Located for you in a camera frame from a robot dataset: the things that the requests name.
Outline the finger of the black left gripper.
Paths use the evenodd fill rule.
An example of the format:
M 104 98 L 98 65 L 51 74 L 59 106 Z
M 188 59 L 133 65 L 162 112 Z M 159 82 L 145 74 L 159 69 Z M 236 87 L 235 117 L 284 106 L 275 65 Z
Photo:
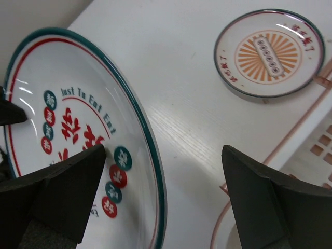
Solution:
M 27 121 L 25 111 L 4 98 L 4 89 L 1 86 L 0 126 L 7 126 Z

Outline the plate with orange sunburst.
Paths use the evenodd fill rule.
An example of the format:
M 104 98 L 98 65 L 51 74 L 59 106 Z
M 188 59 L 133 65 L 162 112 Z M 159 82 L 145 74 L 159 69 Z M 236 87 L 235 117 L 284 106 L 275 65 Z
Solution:
M 283 9 L 262 9 L 236 18 L 214 46 L 215 67 L 226 86 L 253 98 L 280 98 L 300 91 L 324 60 L 319 29 Z

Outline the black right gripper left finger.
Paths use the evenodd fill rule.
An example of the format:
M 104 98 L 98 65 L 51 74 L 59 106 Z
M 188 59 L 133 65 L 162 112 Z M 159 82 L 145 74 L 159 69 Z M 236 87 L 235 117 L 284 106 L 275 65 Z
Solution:
M 102 144 L 1 182 L 1 248 L 76 248 L 106 159 Z

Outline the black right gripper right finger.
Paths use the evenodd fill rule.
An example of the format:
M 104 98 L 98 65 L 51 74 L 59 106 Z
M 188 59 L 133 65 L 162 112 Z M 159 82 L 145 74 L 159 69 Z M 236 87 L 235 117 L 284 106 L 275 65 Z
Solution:
M 223 147 L 222 164 L 242 248 L 331 248 L 331 190 L 230 145 Z

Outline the plate with red characters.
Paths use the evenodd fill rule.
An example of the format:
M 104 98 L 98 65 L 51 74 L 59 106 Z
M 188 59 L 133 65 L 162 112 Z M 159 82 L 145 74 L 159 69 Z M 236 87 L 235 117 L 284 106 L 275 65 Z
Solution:
M 2 97 L 27 116 L 4 127 L 13 177 L 105 147 L 79 248 L 162 248 L 167 194 L 155 136 L 131 85 L 102 50 L 67 29 L 37 30 L 13 53 Z

